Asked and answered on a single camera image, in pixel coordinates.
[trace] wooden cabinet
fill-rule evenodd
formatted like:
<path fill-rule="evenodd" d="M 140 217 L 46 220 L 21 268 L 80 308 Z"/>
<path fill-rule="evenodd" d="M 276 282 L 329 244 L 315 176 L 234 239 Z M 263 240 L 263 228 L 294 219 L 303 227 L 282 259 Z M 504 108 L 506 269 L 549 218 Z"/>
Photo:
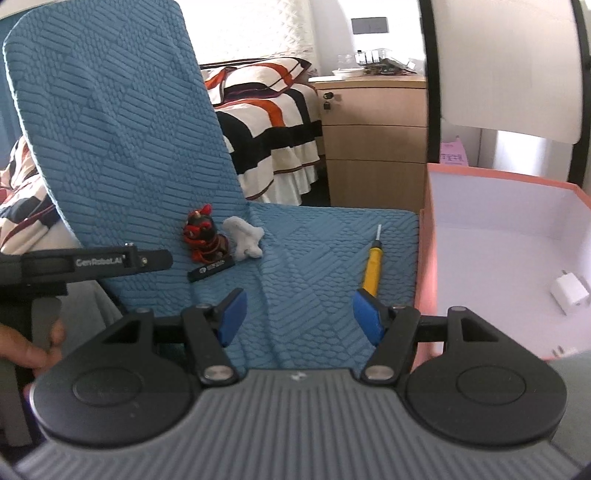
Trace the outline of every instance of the wooden cabinet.
<path fill-rule="evenodd" d="M 423 208 L 427 91 L 422 77 L 360 77 L 314 85 L 330 201 L 337 207 Z"/>

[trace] gray ribbed surface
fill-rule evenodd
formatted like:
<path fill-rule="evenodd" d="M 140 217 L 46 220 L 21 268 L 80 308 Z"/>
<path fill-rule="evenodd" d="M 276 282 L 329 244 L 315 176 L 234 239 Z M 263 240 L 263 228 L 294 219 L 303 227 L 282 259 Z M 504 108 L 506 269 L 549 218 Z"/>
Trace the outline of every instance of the gray ribbed surface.
<path fill-rule="evenodd" d="M 18 470 L 29 480 L 565 480 L 579 469 L 548 443 L 503 453 L 446 443 L 392 391 L 334 370 L 251 371 L 152 442 L 108 452 L 50 443 Z"/>

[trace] white plush toy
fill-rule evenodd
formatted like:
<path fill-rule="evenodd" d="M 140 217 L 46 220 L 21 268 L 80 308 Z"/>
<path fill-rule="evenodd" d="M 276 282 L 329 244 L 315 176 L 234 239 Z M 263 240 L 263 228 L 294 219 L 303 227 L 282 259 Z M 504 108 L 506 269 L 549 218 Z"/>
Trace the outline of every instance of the white plush toy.
<path fill-rule="evenodd" d="M 262 257 L 262 250 L 258 246 L 258 242 L 265 235 L 265 231 L 262 228 L 252 226 L 240 217 L 226 218 L 222 223 L 222 228 L 236 242 L 234 259 L 240 261 L 246 257 Z"/>

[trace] blue quilted cushion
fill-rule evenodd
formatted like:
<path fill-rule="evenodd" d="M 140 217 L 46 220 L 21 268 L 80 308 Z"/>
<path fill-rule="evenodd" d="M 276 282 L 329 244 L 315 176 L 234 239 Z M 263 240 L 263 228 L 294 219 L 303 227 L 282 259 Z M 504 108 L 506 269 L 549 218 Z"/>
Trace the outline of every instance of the blue quilted cushion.
<path fill-rule="evenodd" d="M 168 271 L 111 280 L 130 308 L 173 314 L 248 292 L 228 347 L 241 370 L 352 367 L 372 347 L 352 314 L 384 224 L 384 301 L 411 303 L 417 216 L 247 202 L 172 0 L 70 0 L 29 12 L 4 44 L 21 123 L 52 199 L 83 245 L 167 248 Z M 212 203 L 265 229 L 264 257 L 190 285 L 181 229 Z"/>

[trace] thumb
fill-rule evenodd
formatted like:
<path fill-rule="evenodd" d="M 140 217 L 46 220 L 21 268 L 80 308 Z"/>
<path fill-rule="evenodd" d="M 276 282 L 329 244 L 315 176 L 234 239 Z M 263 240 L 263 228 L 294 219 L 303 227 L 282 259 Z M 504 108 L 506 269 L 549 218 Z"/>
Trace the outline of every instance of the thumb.
<path fill-rule="evenodd" d="M 15 329 L 0 324 L 0 357 L 19 367 L 42 368 L 47 363 L 47 353 L 34 346 Z"/>

